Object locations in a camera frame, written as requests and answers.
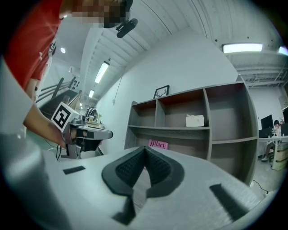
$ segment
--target picture frame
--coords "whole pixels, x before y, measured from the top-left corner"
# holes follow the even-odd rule
[[[169,95],[170,85],[163,86],[155,90],[154,99]]]

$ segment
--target pink label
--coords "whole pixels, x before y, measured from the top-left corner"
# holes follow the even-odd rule
[[[149,140],[149,147],[157,147],[157,148],[161,148],[161,149],[168,149],[168,143],[166,142],[159,142],[159,141],[155,141],[155,140]]]

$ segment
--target gray table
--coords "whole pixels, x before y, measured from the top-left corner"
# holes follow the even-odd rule
[[[122,211],[125,197],[111,193],[102,180],[101,172],[108,163],[135,149],[137,147],[97,158],[67,162],[57,162],[49,152],[43,154],[53,190],[75,228],[83,228],[83,223],[76,219],[83,218],[83,213],[91,215],[89,212],[93,209],[103,218]],[[185,177],[169,196],[147,199],[129,229],[208,230],[231,224],[233,219],[209,189],[216,184],[221,184],[248,211],[260,202],[249,187],[216,165],[177,152],[154,149],[176,159],[183,166]],[[83,166],[85,170],[69,175],[63,173],[63,169],[77,166]]]

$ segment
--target white box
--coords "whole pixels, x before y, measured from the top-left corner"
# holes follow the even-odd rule
[[[61,102],[56,111],[54,112],[51,121],[57,126],[57,128],[63,133],[66,125],[74,118],[78,118],[79,113],[70,108],[68,105]]]
[[[284,151],[277,151],[277,153],[275,153],[275,156],[277,161],[282,161],[288,158],[288,150],[284,150]]]
[[[186,117],[186,127],[203,127],[204,126],[204,116],[187,116]]]
[[[283,169],[283,168],[286,167],[287,161],[288,161],[288,159],[282,160],[282,161],[280,161],[280,162],[276,161],[276,162],[273,164],[273,169],[275,169],[275,170],[277,170],[277,171],[280,171],[281,169]]]

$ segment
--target red shirt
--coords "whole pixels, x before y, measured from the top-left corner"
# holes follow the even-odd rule
[[[49,59],[49,48],[60,25],[62,0],[42,0],[20,22],[4,59],[23,89],[29,79],[41,80]]]

